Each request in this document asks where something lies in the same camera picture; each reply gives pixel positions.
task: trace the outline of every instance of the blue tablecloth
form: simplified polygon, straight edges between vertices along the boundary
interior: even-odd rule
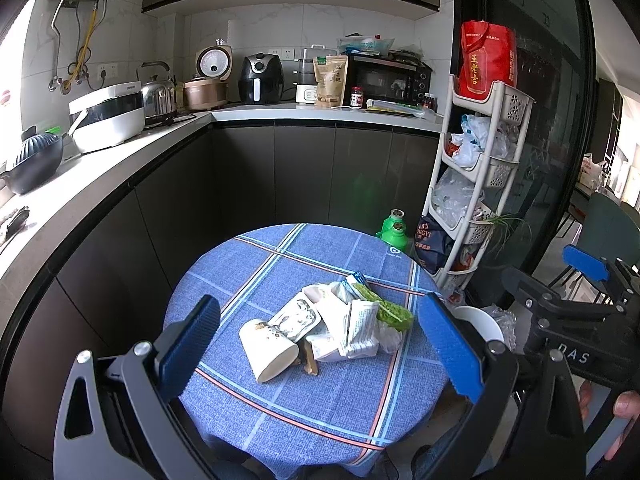
[[[375,457],[428,416],[447,381],[418,322],[393,355],[291,367],[258,384],[238,336],[269,319],[303,286],[359,270],[382,298],[416,312],[436,290],[413,260],[349,229],[314,224],[268,227],[204,254],[180,280],[164,325],[184,319],[203,294],[218,299],[220,328],[180,400],[203,439],[222,438],[280,480],[302,465],[338,463],[366,476]]]

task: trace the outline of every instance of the white paper cup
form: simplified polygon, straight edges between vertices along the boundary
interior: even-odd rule
[[[484,310],[474,306],[457,306],[453,309],[453,316],[471,323],[485,341],[498,340],[504,343],[502,330]]]
[[[240,341],[259,383],[273,379],[298,357],[298,345],[262,319],[242,325]]]

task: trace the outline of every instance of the red gift bag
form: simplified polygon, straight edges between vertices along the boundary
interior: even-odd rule
[[[460,95],[483,101],[494,81],[516,86],[516,37],[510,28],[488,22],[465,22],[460,43],[463,57]]]

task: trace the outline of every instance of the screw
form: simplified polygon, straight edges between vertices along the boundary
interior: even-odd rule
[[[137,356],[147,355],[151,350],[151,343],[149,341],[141,341],[133,347],[133,353]]]
[[[500,355],[500,354],[504,353],[504,350],[506,348],[504,346],[504,343],[501,343],[497,339],[494,339],[493,341],[489,341],[487,343],[487,346],[489,347],[489,352],[491,352],[492,354],[496,354],[496,355]]]
[[[551,360],[556,363],[562,361],[562,359],[564,358],[562,352],[557,348],[553,348],[549,351],[549,357],[551,357]]]
[[[78,354],[78,362],[83,365],[85,362],[87,362],[89,359],[91,359],[91,352],[89,350],[82,350],[79,354]]]

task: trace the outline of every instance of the green bottle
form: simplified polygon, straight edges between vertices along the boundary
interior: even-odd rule
[[[389,231],[392,225],[395,224],[396,222],[401,223],[402,228],[406,229],[406,224],[404,223],[403,218],[404,218],[404,211],[401,211],[399,209],[392,209],[391,215],[389,215],[389,217],[385,219],[384,222],[382,222],[382,231],[380,231],[379,233],[376,233],[376,236],[380,238],[383,235],[383,233],[386,233],[387,231]]]
[[[407,244],[409,243],[409,238],[404,234],[405,229],[406,228],[403,223],[396,222],[391,226],[391,229],[382,233],[380,239],[399,251],[404,252]]]

